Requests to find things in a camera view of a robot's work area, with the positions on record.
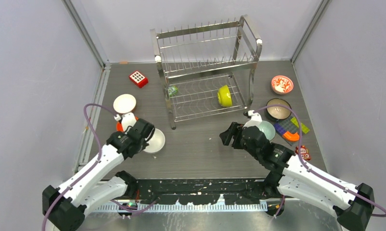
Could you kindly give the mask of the yellow bowl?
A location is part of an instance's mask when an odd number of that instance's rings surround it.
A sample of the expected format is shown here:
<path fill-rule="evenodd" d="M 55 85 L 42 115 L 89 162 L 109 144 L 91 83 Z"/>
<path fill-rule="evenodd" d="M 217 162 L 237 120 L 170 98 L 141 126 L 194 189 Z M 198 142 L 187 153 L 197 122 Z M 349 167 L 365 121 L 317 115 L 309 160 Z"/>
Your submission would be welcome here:
<path fill-rule="evenodd" d="M 232 107 L 232 97 L 227 85 L 219 88 L 217 92 L 218 102 L 223 107 Z"/>

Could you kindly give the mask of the dark blue bowl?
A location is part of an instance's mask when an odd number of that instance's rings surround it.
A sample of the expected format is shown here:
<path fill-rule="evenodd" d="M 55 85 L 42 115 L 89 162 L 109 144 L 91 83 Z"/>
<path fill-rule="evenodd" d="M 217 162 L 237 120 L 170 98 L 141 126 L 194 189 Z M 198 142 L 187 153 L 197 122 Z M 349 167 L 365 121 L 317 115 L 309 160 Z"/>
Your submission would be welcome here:
<path fill-rule="evenodd" d="M 266 106 L 271 106 L 271 105 L 284 105 L 285 107 L 281 107 L 281 106 L 268 107 L 265 110 L 265 116 L 269 120 L 279 122 L 281 120 L 287 119 L 292 114 L 292 112 L 287 109 L 287 108 L 291 108 L 291 105 L 284 99 L 280 99 L 280 98 L 270 99 L 267 102 Z"/>

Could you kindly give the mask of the red white patterned bowl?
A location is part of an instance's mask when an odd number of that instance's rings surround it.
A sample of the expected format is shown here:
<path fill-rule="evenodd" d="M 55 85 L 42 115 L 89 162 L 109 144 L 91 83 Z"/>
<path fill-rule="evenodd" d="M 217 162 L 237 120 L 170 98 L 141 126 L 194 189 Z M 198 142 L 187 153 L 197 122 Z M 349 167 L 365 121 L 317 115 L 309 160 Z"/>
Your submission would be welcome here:
<path fill-rule="evenodd" d="M 283 95 L 294 89 L 294 83 L 286 76 L 275 76 L 271 80 L 271 88 L 275 93 Z"/>

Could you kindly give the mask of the steel two-tier dish rack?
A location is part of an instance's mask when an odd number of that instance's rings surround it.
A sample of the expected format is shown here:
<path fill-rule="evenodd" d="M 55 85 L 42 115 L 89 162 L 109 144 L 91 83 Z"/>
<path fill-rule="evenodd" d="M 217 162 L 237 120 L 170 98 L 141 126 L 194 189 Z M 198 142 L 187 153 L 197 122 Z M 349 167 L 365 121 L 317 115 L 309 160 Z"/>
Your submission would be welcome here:
<path fill-rule="evenodd" d="M 248 15 L 172 30 L 150 30 L 170 127 L 181 121 L 247 110 L 254 100 L 254 75 L 263 41 Z M 218 102 L 227 85 L 232 107 Z M 169 97 L 168 87 L 179 89 Z"/>

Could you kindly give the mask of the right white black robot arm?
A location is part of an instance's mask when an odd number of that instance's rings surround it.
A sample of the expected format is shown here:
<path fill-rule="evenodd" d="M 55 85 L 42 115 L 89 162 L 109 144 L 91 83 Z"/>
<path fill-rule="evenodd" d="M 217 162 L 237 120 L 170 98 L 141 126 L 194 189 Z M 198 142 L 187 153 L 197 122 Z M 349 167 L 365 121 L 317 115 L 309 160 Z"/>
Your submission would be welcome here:
<path fill-rule="evenodd" d="M 303 165 L 287 147 L 270 142 L 259 128 L 236 122 L 220 133 L 225 146 L 247 151 L 270 171 L 264 180 L 269 197 L 290 196 L 320 208 L 349 231 L 366 230 L 374 206 L 373 188 L 340 180 L 311 164 Z"/>

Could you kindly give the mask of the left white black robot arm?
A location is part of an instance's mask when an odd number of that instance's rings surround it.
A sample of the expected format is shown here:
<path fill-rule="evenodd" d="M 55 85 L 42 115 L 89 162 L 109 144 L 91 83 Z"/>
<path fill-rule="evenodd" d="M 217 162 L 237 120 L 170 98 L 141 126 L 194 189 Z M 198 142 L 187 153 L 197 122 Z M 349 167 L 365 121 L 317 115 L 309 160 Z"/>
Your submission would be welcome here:
<path fill-rule="evenodd" d="M 44 219 L 61 231 L 76 231 L 92 211 L 117 197 L 133 198 L 138 191 L 136 179 L 125 171 L 115 174 L 108 182 L 97 183 L 114 167 L 132 158 L 148 146 L 155 127 L 138 119 L 123 132 L 116 131 L 100 146 L 98 154 L 78 173 L 54 188 L 49 185 L 42 192 Z"/>

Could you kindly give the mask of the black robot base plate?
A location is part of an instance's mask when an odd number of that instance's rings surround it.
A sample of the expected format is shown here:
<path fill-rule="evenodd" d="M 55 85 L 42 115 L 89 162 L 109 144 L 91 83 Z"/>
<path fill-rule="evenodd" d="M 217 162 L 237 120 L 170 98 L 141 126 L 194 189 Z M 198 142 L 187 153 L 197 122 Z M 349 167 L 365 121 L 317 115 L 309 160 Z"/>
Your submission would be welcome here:
<path fill-rule="evenodd" d="M 214 205 L 223 198 L 226 205 L 252 205 L 259 200 L 281 198 L 282 195 L 264 179 L 139 179 L 118 199 L 137 199 L 157 205 Z"/>

